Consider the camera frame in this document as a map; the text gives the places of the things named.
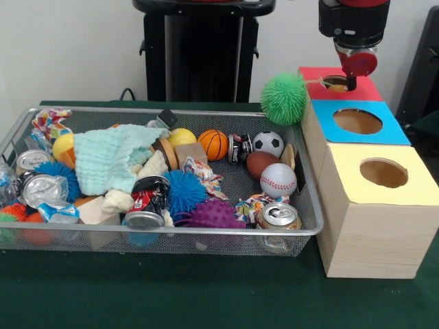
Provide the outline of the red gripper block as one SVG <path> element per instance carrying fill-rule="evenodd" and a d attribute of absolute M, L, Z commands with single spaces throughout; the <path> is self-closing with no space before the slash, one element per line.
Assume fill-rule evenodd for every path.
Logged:
<path fill-rule="evenodd" d="M 347 91 L 357 88 L 357 77 L 370 75 L 377 67 L 377 48 L 348 49 L 336 46 L 343 72 L 346 74 Z"/>

